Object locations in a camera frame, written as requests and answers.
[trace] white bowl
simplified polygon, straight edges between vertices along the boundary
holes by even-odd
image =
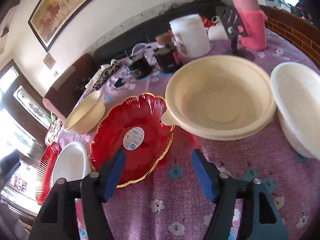
[[[320,160],[320,76],[286,62],[272,71],[271,85],[287,140],[299,154]]]
[[[53,168],[52,184],[59,178],[67,181],[83,179],[91,172],[87,151],[79,142],[69,143],[59,154]]]
[[[105,110],[102,92],[93,92],[72,110],[63,125],[63,129],[66,132],[74,131],[77,134],[88,133],[102,119]]]
[[[234,56],[204,57],[183,66],[168,83],[165,103],[164,124],[214,140],[253,135],[276,110],[269,75]]]

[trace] blue gripper pad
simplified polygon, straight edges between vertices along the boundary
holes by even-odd
[[[208,173],[210,171],[206,171],[206,168],[203,165],[203,161],[207,161],[204,159],[204,157],[204,160],[200,160],[199,156],[197,155],[197,152],[198,154],[202,155],[200,150],[194,150],[192,152],[192,167],[196,172],[196,176],[203,193],[208,199],[210,199],[211,202],[214,203],[218,198],[218,194],[220,193],[219,181],[217,177],[213,178],[212,176],[209,176]]]
[[[104,187],[104,192],[103,192],[103,198],[105,202],[111,198],[116,190],[116,187],[119,183],[120,177],[122,175],[122,170],[124,168],[125,164],[125,152],[124,150],[118,150],[121,151],[117,162],[112,168],[108,179],[106,180],[105,187]]]

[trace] red glass plate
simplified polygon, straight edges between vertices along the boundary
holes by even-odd
[[[36,200],[39,205],[44,203],[52,188],[53,168],[61,151],[61,146],[53,142],[41,157],[36,177]]]
[[[127,98],[115,106],[98,126],[91,143],[90,161],[98,170],[110,161],[117,149],[124,149],[124,137],[134,127],[144,131],[144,139],[134,150],[125,150],[125,166],[117,187],[125,187],[148,176],[168,152],[173,141],[174,126],[161,122],[167,110],[162,97],[150,93]]]

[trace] black container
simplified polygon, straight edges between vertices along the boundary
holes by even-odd
[[[152,72],[152,67],[143,53],[135,56],[129,56],[129,61],[126,63],[126,66],[129,73],[136,79],[144,78]]]
[[[165,46],[155,49],[154,56],[164,73],[172,73],[183,66],[180,55],[175,46]]]
[[[172,43],[170,34],[162,33],[156,36],[159,48],[155,49],[154,56],[164,73],[172,73],[183,66],[177,47]]]

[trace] picture frame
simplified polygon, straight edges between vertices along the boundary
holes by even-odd
[[[50,55],[50,53],[48,53],[47,56],[45,56],[43,62],[44,62],[44,64],[48,67],[49,70],[51,70],[52,67],[54,66],[54,64],[56,63],[56,61],[55,61],[54,58]]]
[[[92,0],[40,0],[28,24],[46,52],[63,29]]]

